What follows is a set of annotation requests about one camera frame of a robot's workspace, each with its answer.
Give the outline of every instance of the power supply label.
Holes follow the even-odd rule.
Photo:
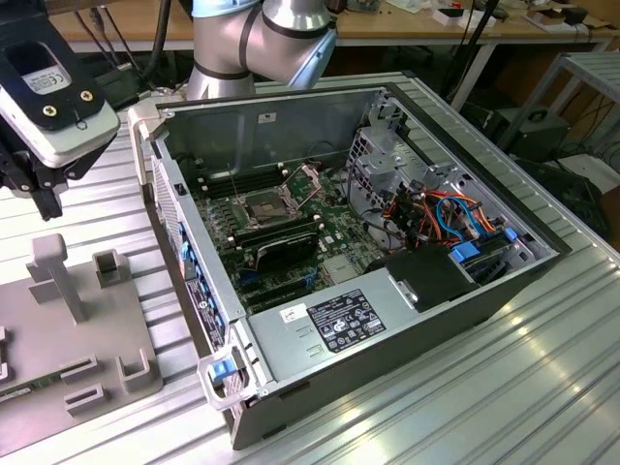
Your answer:
[[[307,311],[329,351],[336,354],[386,330],[360,289],[310,307]]]

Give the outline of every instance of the white label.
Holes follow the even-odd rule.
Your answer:
[[[22,76],[33,92],[39,95],[50,94],[63,89],[71,83],[71,79],[60,66],[54,65],[44,70],[35,71]]]
[[[259,124],[275,123],[275,113],[263,113],[259,114]]]
[[[306,312],[305,303],[298,303],[292,307],[280,310],[280,316],[282,317],[282,320],[284,320],[284,323],[290,323],[295,320],[299,320],[300,318],[307,317],[308,312]]]

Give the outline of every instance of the circuit board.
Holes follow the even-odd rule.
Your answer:
[[[386,254],[382,248],[388,245],[380,247],[348,203],[341,200],[339,170],[313,170],[317,178],[312,179],[299,168],[299,163],[286,166],[292,175],[286,180],[284,196],[282,186],[222,199],[194,195],[232,285],[250,313],[363,274],[371,262]],[[280,202],[281,197],[288,198],[289,205]],[[248,266],[247,250],[231,246],[232,233],[257,231],[279,222],[315,215],[321,217],[322,223],[318,230],[318,246],[315,253],[301,260],[287,261],[275,269],[258,272]]]

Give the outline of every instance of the screw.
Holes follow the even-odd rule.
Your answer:
[[[56,108],[53,107],[52,105],[45,105],[43,107],[43,114],[45,116],[49,116],[50,118],[53,118],[56,114],[58,114],[58,111],[56,111]]]
[[[87,90],[82,90],[82,92],[81,92],[81,94],[79,94],[79,96],[81,97],[81,99],[84,102],[92,102],[93,101],[93,94],[91,94]]]

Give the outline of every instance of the metal table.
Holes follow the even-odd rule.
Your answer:
[[[536,85],[527,101],[521,107],[516,118],[506,129],[502,138],[497,145],[506,149],[514,138],[525,119],[530,115],[534,106],[543,97],[544,92],[549,88],[558,75],[566,70],[573,75],[569,83],[564,87],[562,92],[557,96],[549,111],[554,113],[560,112],[571,94],[576,90],[580,82],[584,82],[615,104],[620,103],[620,54],[615,52],[608,53],[560,53],[549,69],[546,71],[541,81]],[[611,125],[605,134],[593,145],[596,153],[599,149],[615,134],[620,132],[620,120]]]
[[[620,256],[420,81],[400,74],[319,86],[396,82],[573,247],[483,325],[323,408],[231,450],[194,374],[196,353],[141,203],[126,129],[45,224],[0,191],[0,279],[17,279],[29,236],[65,234],[72,261],[129,254],[165,383],[142,401],[5,457],[23,463],[617,463],[620,455]],[[259,92],[283,90],[276,84]],[[422,149],[431,146],[420,133]],[[437,159],[439,154],[428,155]]]

